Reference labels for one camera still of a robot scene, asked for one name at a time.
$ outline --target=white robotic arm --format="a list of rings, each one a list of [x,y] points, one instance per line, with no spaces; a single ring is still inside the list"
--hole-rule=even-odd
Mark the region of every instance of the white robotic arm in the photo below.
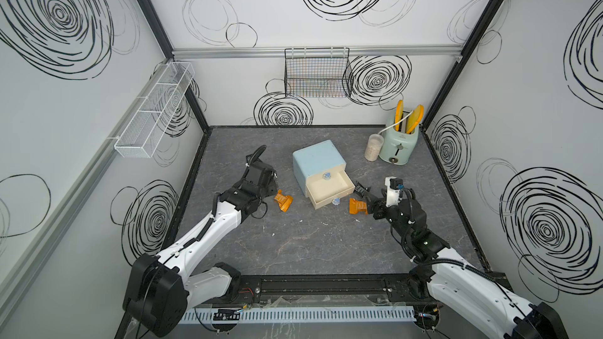
[[[213,212],[208,213],[187,234],[157,254],[161,264],[168,268],[179,269],[178,274],[182,278],[185,290],[189,292],[187,310],[208,299],[223,296],[232,279],[230,274],[220,267],[212,267],[204,273],[191,277],[192,272],[207,253],[241,223],[241,212],[234,205],[229,202],[218,202],[217,206],[215,215]],[[212,224],[205,235],[184,248],[183,245],[197,237],[210,219]]]
[[[168,334],[186,310],[212,298],[234,300],[240,273],[226,264],[192,276],[199,262],[231,230],[255,212],[262,199],[276,193],[274,169],[259,160],[265,146],[247,156],[240,181],[216,194],[212,212],[188,233],[155,256],[142,255],[132,266],[124,310],[155,335]],[[402,179],[385,180],[383,198],[360,183],[355,191],[367,201],[368,213],[385,218],[401,236],[399,244],[418,266],[411,270],[409,290],[416,298],[432,297],[454,309],[490,339],[567,339],[559,315],[548,305],[505,289],[474,268],[450,245],[427,229],[426,213]],[[406,199],[400,199],[404,192]]]
[[[215,194],[212,211],[187,234],[155,256],[141,255],[132,265],[123,308],[155,335],[167,335],[189,308],[211,298],[228,302],[236,296],[241,274],[227,264],[191,274],[264,198],[276,194],[276,172],[259,159],[265,149],[261,146],[246,157],[243,177],[227,191]]]
[[[411,270],[411,293],[432,297],[454,309],[490,339],[568,339],[559,315],[545,303],[536,306],[473,267],[427,228],[426,213],[402,179],[387,177],[383,198],[360,183],[368,213],[387,219],[401,236],[399,244],[418,266]],[[406,199],[400,198],[404,192]]]

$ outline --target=enclosure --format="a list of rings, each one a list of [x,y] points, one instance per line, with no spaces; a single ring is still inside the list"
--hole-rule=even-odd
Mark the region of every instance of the enclosure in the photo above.
[[[597,336],[603,0],[0,8],[0,338],[155,337],[124,312],[132,265],[215,215],[215,192],[261,145],[291,205],[269,196],[239,213],[192,271],[236,268],[235,297],[187,309],[166,337],[488,337],[412,294],[416,263],[391,220],[351,215],[358,194],[308,195],[293,154],[323,141],[356,187],[381,197],[385,178],[403,179],[470,266],[553,307],[570,338]],[[369,136],[419,105],[414,148],[367,160]],[[235,307],[236,325],[216,324]]]

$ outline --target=drawer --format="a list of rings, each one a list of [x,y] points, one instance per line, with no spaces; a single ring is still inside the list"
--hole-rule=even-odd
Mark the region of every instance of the drawer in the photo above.
[[[314,209],[318,209],[331,203],[335,198],[343,198],[354,191],[354,184],[345,171],[331,174],[330,179],[319,179],[308,182],[306,191],[312,201]]]

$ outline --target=gray countertop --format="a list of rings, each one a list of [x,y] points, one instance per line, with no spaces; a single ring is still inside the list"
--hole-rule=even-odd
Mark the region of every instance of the gray countertop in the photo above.
[[[338,206],[314,210],[292,170],[292,153],[331,139],[347,162],[353,182],[384,187],[388,176],[401,177],[413,188],[427,213],[429,229],[450,243],[465,259],[480,267],[477,254],[425,144],[419,137],[409,162],[393,165],[364,158],[368,136],[380,129],[367,127],[216,128],[211,135],[178,236],[198,223],[212,206],[214,192],[222,192],[241,178],[245,155],[262,144],[262,161],[278,172],[283,194],[294,200],[286,213],[266,199],[268,212],[249,217],[228,233],[201,261],[195,273],[225,262],[244,275],[406,273],[412,268],[400,245],[392,239],[389,224],[371,215],[350,215],[349,197]],[[263,212],[263,206],[255,215]]]

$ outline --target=red wire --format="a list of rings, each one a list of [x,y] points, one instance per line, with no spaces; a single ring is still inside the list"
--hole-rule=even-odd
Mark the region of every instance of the red wire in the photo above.
[[[249,293],[251,293],[251,294],[252,294],[252,299],[253,299],[253,297],[254,297],[255,295],[253,295],[253,291],[252,291],[252,289],[251,289],[251,288],[243,288],[243,290],[242,290],[242,291],[239,291],[239,293],[245,293],[245,292],[246,292],[246,290],[247,290],[247,291],[249,291]]]

